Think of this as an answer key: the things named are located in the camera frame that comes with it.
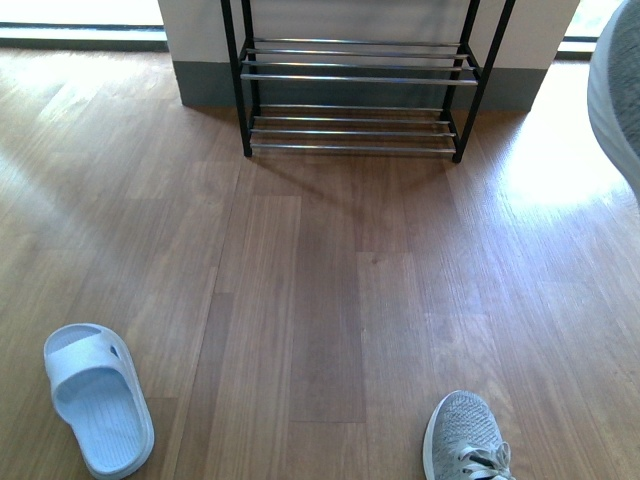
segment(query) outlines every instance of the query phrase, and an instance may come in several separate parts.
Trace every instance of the wooden floor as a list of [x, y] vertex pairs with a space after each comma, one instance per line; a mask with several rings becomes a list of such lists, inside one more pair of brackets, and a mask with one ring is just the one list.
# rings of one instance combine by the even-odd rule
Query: wooden floor
[[88, 478], [42, 346], [116, 330], [156, 428], [137, 479], [423, 479], [438, 401], [518, 478], [640, 471], [640, 220], [556, 64], [465, 159], [242, 156], [166, 54], [0, 51], [0, 475]]

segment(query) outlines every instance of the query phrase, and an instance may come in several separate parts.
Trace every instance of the shoelace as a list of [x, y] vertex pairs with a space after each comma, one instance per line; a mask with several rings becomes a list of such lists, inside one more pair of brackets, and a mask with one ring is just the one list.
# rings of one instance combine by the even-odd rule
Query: shoelace
[[469, 480], [516, 480], [511, 475], [511, 448], [504, 442], [494, 452], [467, 446], [463, 448], [458, 458], [462, 462], [462, 469], [469, 473]]

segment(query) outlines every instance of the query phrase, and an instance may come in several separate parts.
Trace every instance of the metal bar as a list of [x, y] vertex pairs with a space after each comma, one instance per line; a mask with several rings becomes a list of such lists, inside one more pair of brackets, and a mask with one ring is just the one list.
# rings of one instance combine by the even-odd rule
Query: metal bar
[[347, 145], [294, 145], [280, 143], [254, 143], [254, 148], [289, 148], [289, 149], [309, 149], [309, 150], [351, 150], [359, 152], [402, 152], [402, 153], [451, 153], [455, 154], [453, 148], [413, 148], [413, 147], [365, 147]]
[[397, 120], [383, 118], [343, 118], [343, 117], [269, 117], [258, 116], [257, 120], [285, 121], [285, 122], [348, 122], [348, 123], [386, 123], [402, 125], [447, 125], [444, 120]]
[[452, 47], [460, 46], [459, 42], [399, 42], [386, 40], [339, 40], [328, 38], [254, 38], [259, 43], [315, 43], [331, 45], [387, 45], [397, 47]]
[[305, 108], [305, 109], [345, 109], [345, 110], [384, 110], [384, 111], [403, 111], [403, 112], [432, 112], [440, 113], [440, 108], [405, 108], [405, 107], [366, 107], [366, 106], [350, 106], [350, 105], [294, 105], [294, 104], [263, 104], [266, 108]]
[[[469, 9], [467, 10], [467, 15], [464, 19], [462, 33], [460, 34], [460, 46], [458, 47], [459, 54], [465, 51], [465, 45], [469, 43], [469, 40], [471, 38], [471, 31], [473, 30], [473, 24], [476, 21], [479, 6], [480, 0], [471, 0], [469, 3]], [[459, 59], [456, 59], [453, 63], [454, 67], [459, 67], [460, 65], [462, 65], [462, 62]], [[458, 80], [459, 78], [460, 73], [458, 72], [453, 72], [450, 77], [450, 79], [454, 81]], [[453, 97], [455, 96], [455, 93], [456, 87], [455, 84], [452, 84], [447, 88], [447, 93], [444, 96], [444, 102], [442, 103], [443, 110], [451, 110], [451, 105], [453, 105]]]
[[267, 73], [243, 73], [240, 78], [248, 80], [295, 80], [318, 82], [364, 82], [364, 83], [403, 83], [415, 85], [461, 85], [476, 86], [477, 80], [446, 80], [437, 78], [393, 78], [393, 77], [338, 77], [316, 75], [271, 75]]
[[411, 66], [411, 65], [364, 65], [349, 63], [304, 63], [304, 62], [266, 62], [243, 60], [243, 65], [256, 67], [319, 67], [319, 68], [369, 68], [380, 70], [415, 70], [434, 72], [472, 71], [473, 67], [439, 67], [439, 66]]
[[231, 77], [233, 79], [233, 92], [236, 97], [236, 110], [238, 111], [238, 122], [240, 123], [240, 137], [244, 156], [250, 157], [251, 141], [250, 132], [247, 125], [247, 115], [245, 113], [244, 97], [242, 94], [242, 83], [240, 82], [240, 66], [238, 65], [238, 51], [236, 49], [236, 35], [233, 28], [233, 16], [229, 0], [220, 0], [222, 6], [222, 18], [224, 30], [227, 37], [227, 49], [229, 51], [229, 63], [231, 65]]
[[382, 136], [382, 137], [420, 137], [420, 138], [450, 138], [453, 133], [429, 133], [429, 132], [371, 132], [371, 131], [338, 131], [338, 130], [278, 130], [278, 129], [262, 129], [253, 128], [252, 133], [262, 134], [283, 134], [283, 135], [353, 135], [353, 136]]
[[248, 53], [262, 55], [326, 55], [346, 57], [429, 58], [433, 60], [464, 60], [462, 53], [402, 53], [402, 52], [352, 52], [348, 50], [297, 50], [284, 48], [248, 48]]
[[478, 83], [478, 88], [476, 89], [473, 101], [471, 102], [471, 108], [469, 109], [469, 115], [467, 116], [467, 121], [465, 122], [462, 136], [460, 137], [460, 143], [455, 155], [453, 156], [453, 161], [455, 163], [460, 163], [462, 161], [462, 155], [464, 154], [464, 150], [467, 147], [467, 143], [469, 142], [471, 129], [473, 128], [473, 123], [475, 122], [476, 116], [478, 115], [478, 109], [480, 108], [480, 103], [482, 102], [482, 96], [484, 95], [487, 84], [489, 83], [489, 76], [491, 75], [491, 70], [493, 69], [496, 57], [498, 56], [498, 50], [500, 49], [500, 44], [502, 43], [502, 39], [504, 38], [504, 33], [507, 30], [509, 18], [511, 17], [511, 12], [513, 11], [515, 3], [516, 0], [505, 0], [504, 8], [502, 9], [502, 13], [500, 14], [500, 20], [498, 21], [498, 26], [493, 36], [491, 47], [489, 48], [489, 53], [487, 54], [487, 61], [485, 62], [484, 68], [482, 69], [482, 76], [480, 78], [480, 82]]

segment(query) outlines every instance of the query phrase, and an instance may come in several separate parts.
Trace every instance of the gray baseboard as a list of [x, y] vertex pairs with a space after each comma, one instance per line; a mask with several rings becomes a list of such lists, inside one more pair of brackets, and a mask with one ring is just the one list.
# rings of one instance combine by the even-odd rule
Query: gray baseboard
[[[182, 103], [187, 106], [235, 105], [228, 63], [173, 62]], [[322, 72], [331, 75], [335, 72]], [[485, 92], [481, 110], [529, 111], [547, 71], [542, 69], [496, 68]], [[375, 105], [439, 107], [444, 89], [420, 85], [380, 83], [288, 82], [260, 83], [263, 103], [323, 105]], [[459, 88], [456, 109], [468, 109], [475, 92]]]

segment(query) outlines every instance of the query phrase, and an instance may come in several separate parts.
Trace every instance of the gray fabric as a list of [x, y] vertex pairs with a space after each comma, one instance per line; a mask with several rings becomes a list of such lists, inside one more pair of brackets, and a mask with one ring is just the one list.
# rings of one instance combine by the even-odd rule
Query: gray fabric
[[611, 37], [608, 79], [618, 124], [640, 154], [640, 0], [629, 0], [618, 18]]

